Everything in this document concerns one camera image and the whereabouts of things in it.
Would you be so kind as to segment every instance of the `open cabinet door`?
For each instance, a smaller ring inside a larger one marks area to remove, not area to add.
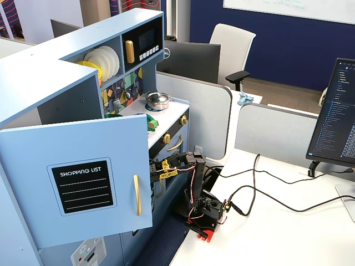
[[[0,130],[37,248],[152,226],[145,115]]]

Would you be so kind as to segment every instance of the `toy kitchen sticker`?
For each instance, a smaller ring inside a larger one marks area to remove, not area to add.
[[[62,215],[114,207],[109,158],[48,166]]]

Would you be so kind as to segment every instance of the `yellow plate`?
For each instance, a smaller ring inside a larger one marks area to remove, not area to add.
[[[102,78],[102,70],[97,65],[95,65],[94,63],[91,63],[91,62],[88,62],[88,61],[80,61],[80,62],[76,62],[76,64],[85,65],[86,67],[90,67],[90,68],[96,68],[98,70],[99,79]]]

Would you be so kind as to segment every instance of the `white plate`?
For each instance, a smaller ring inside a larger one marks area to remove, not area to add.
[[[118,58],[117,53],[115,52],[115,50],[113,48],[111,48],[110,46],[100,46],[100,49],[104,49],[107,52],[109,52],[109,54],[111,55],[115,68],[113,71],[113,75],[115,76],[118,73],[118,70],[120,69],[120,59]]]
[[[115,70],[115,63],[113,62],[113,58],[111,57],[110,53],[107,52],[105,49],[95,49],[98,53],[102,53],[102,55],[106,58],[107,62],[109,63],[109,79],[113,76],[113,71]]]
[[[84,57],[84,61],[89,61],[91,59],[96,60],[101,65],[101,70],[102,70],[101,81],[102,82],[107,81],[107,79],[109,78],[110,72],[109,72],[109,63],[107,62],[106,58],[102,55],[102,53],[97,52],[97,49],[96,49],[96,50],[93,50],[93,51],[87,53]]]
[[[93,63],[93,64],[96,65],[99,69],[102,70],[102,66],[101,66],[100,62],[97,61],[96,59],[89,59],[88,62]]]

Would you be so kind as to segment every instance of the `plate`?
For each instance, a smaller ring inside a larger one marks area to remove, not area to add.
[[[109,78],[110,69],[109,69],[109,63],[107,62],[105,56],[102,55],[102,53],[97,52],[96,49],[87,53],[84,57],[84,61],[90,61],[92,59],[96,60],[101,65],[101,70],[102,70],[101,81],[102,82],[107,81],[107,79]]]
[[[115,63],[113,62],[113,58],[111,57],[110,53],[107,52],[105,49],[95,49],[98,53],[101,53],[109,63],[109,79],[113,76],[113,70],[115,70]]]
[[[85,65],[86,67],[90,67],[90,68],[96,68],[98,70],[98,78],[99,79],[102,78],[102,70],[96,64],[89,61],[80,61],[80,62],[76,62],[76,64]]]
[[[98,61],[95,60],[95,59],[90,59],[88,62],[93,63],[94,65],[97,65],[99,68],[102,67],[101,64],[100,64],[100,62],[98,62]]]
[[[100,49],[104,49],[107,52],[109,52],[109,54],[111,55],[113,62],[114,62],[114,71],[113,71],[113,75],[115,76],[118,73],[118,70],[120,69],[120,59],[118,58],[117,53],[115,52],[115,50],[113,48],[111,48],[110,46],[101,46]]]

